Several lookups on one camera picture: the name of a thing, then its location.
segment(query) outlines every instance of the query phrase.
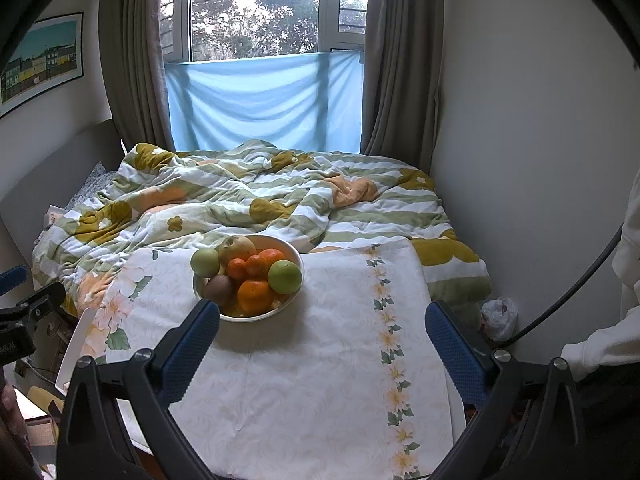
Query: plastic bag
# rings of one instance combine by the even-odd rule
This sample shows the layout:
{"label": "plastic bag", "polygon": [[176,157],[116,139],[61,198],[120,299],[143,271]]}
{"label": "plastic bag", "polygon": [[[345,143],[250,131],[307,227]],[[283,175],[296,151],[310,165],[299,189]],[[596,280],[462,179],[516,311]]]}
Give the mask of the plastic bag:
{"label": "plastic bag", "polygon": [[518,311],[510,298],[487,301],[480,309],[484,333],[494,341],[507,341],[516,327]]}

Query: white bowl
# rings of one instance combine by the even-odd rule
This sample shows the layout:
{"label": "white bowl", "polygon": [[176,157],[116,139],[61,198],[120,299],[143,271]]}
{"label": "white bowl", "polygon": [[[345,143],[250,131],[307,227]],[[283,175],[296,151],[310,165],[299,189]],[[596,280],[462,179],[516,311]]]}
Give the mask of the white bowl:
{"label": "white bowl", "polygon": [[[279,238],[275,238],[269,235],[243,235],[249,238],[254,245],[255,248],[259,251],[264,249],[278,249],[282,251],[285,258],[294,262],[298,267],[300,267],[300,272],[302,272],[302,282],[305,281],[305,264],[302,262],[302,258],[300,258],[300,253],[296,250],[296,248],[291,245],[289,242],[284,240],[280,240]],[[206,280],[197,274],[193,275],[193,292],[199,299],[202,299],[202,295],[200,291],[202,287],[206,284]],[[289,297],[282,302],[282,304],[273,310],[268,311],[265,314],[261,314],[260,316],[253,317],[232,317],[225,316],[224,314],[220,314],[220,319],[225,321],[231,321],[233,323],[249,323],[252,321],[260,321],[261,319],[267,319],[268,317],[274,316],[274,314],[279,313],[281,310],[293,301],[293,299],[297,296],[300,289],[296,292],[289,294]]]}

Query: green apple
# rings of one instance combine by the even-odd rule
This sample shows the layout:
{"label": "green apple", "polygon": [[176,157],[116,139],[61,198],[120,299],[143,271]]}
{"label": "green apple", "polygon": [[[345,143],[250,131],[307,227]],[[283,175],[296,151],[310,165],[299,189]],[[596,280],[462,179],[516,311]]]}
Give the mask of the green apple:
{"label": "green apple", "polygon": [[191,257],[191,269],[198,276],[213,278],[220,271],[218,251],[211,248],[198,249]]}
{"label": "green apple", "polygon": [[280,260],[269,269],[267,280],[278,294],[292,294],[302,285],[302,271],[295,263]]}

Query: white wall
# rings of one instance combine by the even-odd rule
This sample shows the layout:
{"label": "white wall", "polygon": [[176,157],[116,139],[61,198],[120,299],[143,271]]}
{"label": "white wall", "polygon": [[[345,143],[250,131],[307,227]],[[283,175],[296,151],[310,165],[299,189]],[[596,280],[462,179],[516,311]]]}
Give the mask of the white wall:
{"label": "white wall", "polygon": [[[41,18],[82,10],[84,77],[49,90],[0,118],[0,197],[75,134],[111,117],[98,50],[98,0],[53,0]],[[23,262],[0,222],[0,270]],[[3,296],[0,306],[15,304],[28,291],[26,286]]]}
{"label": "white wall", "polygon": [[[590,0],[446,0],[432,175],[461,238],[526,325],[624,218],[640,166],[640,73]],[[618,320],[610,260],[517,346],[546,362]]]}

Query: tree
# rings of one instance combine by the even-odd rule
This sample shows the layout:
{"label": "tree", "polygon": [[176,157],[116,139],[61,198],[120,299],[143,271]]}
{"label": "tree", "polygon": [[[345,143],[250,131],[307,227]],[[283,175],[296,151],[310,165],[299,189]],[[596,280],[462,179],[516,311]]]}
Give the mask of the tree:
{"label": "tree", "polygon": [[318,50],[318,0],[191,0],[194,60]]}
{"label": "tree", "polygon": [[363,34],[367,21],[367,4],[364,0],[340,0],[340,32]]}

